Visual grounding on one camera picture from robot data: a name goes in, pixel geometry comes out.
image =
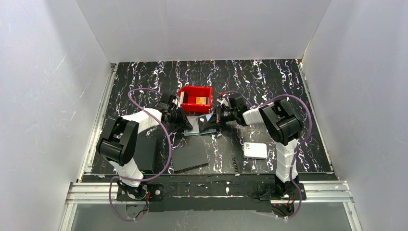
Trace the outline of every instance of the gray wall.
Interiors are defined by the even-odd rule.
[[[75,0],[0,0],[0,230],[58,230],[109,62]]]
[[[331,0],[76,0],[112,63],[302,58]]]
[[[406,230],[408,2],[333,0],[304,68],[334,171],[364,230]]]

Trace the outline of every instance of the black table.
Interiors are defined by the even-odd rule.
[[[185,85],[211,86],[212,105],[215,105],[215,98],[220,93],[229,90],[242,93],[253,105],[285,93],[295,95],[309,105],[296,60],[138,62],[119,63],[106,114],[124,116],[137,112],[136,106],[127,96],[132,89],[153,88],[160,92],[176,94]],[[159,96],[153,92],[136,92],[134,98],[142,106],[154,107]],[[301,105],[294,100],[290,100],[290,104],[307,123],[307,116]],[[243,173],[275,173],[275,144],[264,125],[242,127],[232,122],[218,133],[188,137],[176,133],[171,125],[167,125],[167,128],[173,149],[182,152],[184,147],[194,146],[194,149],[206,155],[209,161],[207,167],[181,174],[234,173],[232,158],[235,156],[243,167]],[[156,127],[140,135],[157,137],[162,141],[155,163],[155,171],[159,172],[168,157],[164,133]],[[244,141],[267,144],[268,158],[244,158]],[[316,124],[313,124],[311,139],[300,148],[299,158],[296,166],[299,172],[332,172]],[[98,154],[95,155],[91,173],[116,175],[114,168]],[[173,173],[172,165],[167,173]]]

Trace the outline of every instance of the white metal frame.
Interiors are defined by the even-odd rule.
[[[302,69],[302,64],[298,63],[300,75],[306,90],[307,97],[310,102],[310,106],[313,114],[314,108],[310,98],[309,90],[307,88],[307,82],[305,74]],[[63,220],[60,226],[61,231],[69,231],[72,228],[74,217],[76,214],[76,208],[78,204],[108,204],[109,203],[109,183],[84,183],[82,177],[84,174],[90,173],[92,170],[92,162],[95,155],[96,142],[98,141],[99,134],[102,129],[103,119],[105,116],[106,108],[109,102],[109,96],[111,94],[112,85],[116,76],[117,64],[112,68],[111,74],[106,83],[105,91],[102,96],[102,101],[98,109],[95,125],[92,129],[91,138],[89,140],[84,163],[81,168],[81,172],[78,176],[79,183],[72,183],[65,202],[65,210]],[[326,144],[321,137],[323,147],[327,155]],[[330,157],[327,155],[329,163],[331,165]],[[329,203],[337,202],[343,203],[344,209],[347,214],[350,227],[352,231],[361,231],[361,225],[357,217],[356,210],[354,208],[353,197],[350,193],[350,189],[346,181],[332,180],[332,181],[302,181],[305,186],[307,199],[302,201],[304,203]],[[117,192],[118,186],[113,185],[112,191]],[[116,193],[112,194],[112,202],[115,204],[144,204],[144,202],[118,202],[116,200]],[[271,201],[272,204],[283,203],[282,200]]]

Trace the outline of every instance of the red container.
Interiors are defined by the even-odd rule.
[[[212,87],[184,86],[178,92],[181,100],[181,107],[185,112],[209,113],[211,109]],[[197,97],[207,97],[207,104],[196,104]]]

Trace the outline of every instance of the purple cable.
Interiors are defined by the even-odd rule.
[[[296,182],[294,182],[294,180],[293,180],[292,170],[293,170],[294,162],[297,160],[297,157],[298,157],[298,155],[299,155],[298,151],[299,151],[300,145],[304,144],[304,143],[309,139],[310,134],[312,133],[312,116],[311,116],[310,111],[309,111],[309,108],[306,106],[306,104],[305,104],[301,99],[299,99],[298,97],[296,97],[296,96],[294,96],[294,95],[288,95],[288,94],[278,95],[278,96],[275,96],[275,97],[273,97],[272,99],[266,101],[265,103],[261,104],[261,105],[258,106],[258,107],[264,106],[264,105],[266,105],[266,104],[269,104],[269,103],[271,103],[271,102],[274,102],[274,101],[276,101],[276,100],[280,100],[280,99],[286,98],[286,97],[289,97],[289,98],[292,98],[292,99],[297,100],[297,101],[303,106],[303,108],[306,110],[307,120],[308,120],[308,122],[309,122],[308,127],[307,127],[307,128],[308,128],[308,131],[307,131],[306,137],[305,137],[305,138],[302,140],[302,142],[300,142],[300,143],[295,147],[295,149],[294,149],[295,155],[294,155],[294,157],[293,157],[293,160],[292,160],[292,163],[291,163],[291,168],[290,168],[290,170],[289,170],[289,171],[290,171],[290,172],[289,172],[289,179],[291,180],[292,184],[295,185],[295,187],[296,187],[297,190],[299,191],[299,195],[300,195],[300,197],[299,197],[299,205],[298,205],[297,209],[294,211],[294,213],[293,213],[292,215],[288,216],[288,218],[292,218],[292,217],[294,217],[294,216],[299,212],[300,206],[302,205],[302,191],[300,190],[299,185],[297,185]]]
[[[120,179],[120,178],[122,178],[122,179],[125,179],[125,180],[133,180],[133,181],[146,182],[146,181],[151,181],[151,180],[154,180],[154,179],[158,178],[160,175],[162,175],[162,174],[166,171],[166,169],[167,169],[168,166],[170,165],[171,151],[172,151],[172,149],[171,149],[170,135],[168,134],[168,132],[167,132],[167,130],[166,130],[164,124],[163,124],[158,118],[156,118],[155,116],[153,116],[152,114],[150,114],[148,111],[145,111],[144,108],[141,107],[138,103],[136,103],[136,101],[132,98],[132,93],[135,92],[135,91],[137,91],[137,90],[149,90],[149,91],[154,91],[154,92],[156,92],[156,93],[159,94],[159,95],[162,95],[162,94],[161,94],[160,92],[154,90],[154,89],[150,89],[150,88],[138,88],[138,89],[134,89],[134,90],[129,91],[129,93],[128,93],[127,95],[128,95],[128,97],[129,97],[130,101],[132,101],[139,109],[141,109],[142,111],[144,111],[148,116],[150,116],[151,118],[153,118],[153,119],[154,119],[157,123],[159,123],[159,125],[162,127],[163,131],[165,132],[165,135],[166,135],[166,138],[167,138],[167,142],[168,142],[168,159],[167,159],[166,165],[164,166],[163,170],[161,170],[159,173],[157,173],[157,175],[155,175],[155,176],[153,176],[153,177],[150,177],[150,178],[147,178],[147,179],[134,179],[134,178],[130,178],[130,177],[112,177],[111,183],[110,183],[110,185],[109,185],[109,204],[111,205],[111,208],[112,208],[112,210],[114,211],[114,213],[115,213],[120,219],[126,220],[126,221],[139,220],[139,219],[141,219],[142,217],[144,217],[147,213],[143,214],[141,217],[138,217],[138,218],[136,218],[136,219],[129,219],[129,218],[124,218],[123,216],[121,216],[121,215],[115,210],[115,208],[114,208],[114,206],[113,206],[113,204],[112,204],[112,198],[111,198],[111,196],[112,196],[112,184],[113,184],[113,181],[114,181],[115,179]]]
[[[224,93],[225,93],[225,94],[228,94],[228,93],[231,93],[231,92],[240,94],[240,95],[243,97],[243,99],[246,100],[246,102],[248,103],[248,105],[249,105],[250,107],[252,107],[251,102],[249,102],[249,100],[248,100],[247,98],[245,98],[245,96],[242,95],[241,93],[239,93],[239,92],[237,92],[237,91],[234,91],[234,90],[229,90],[229,91],[226,91],[226,92],[224,92]]]

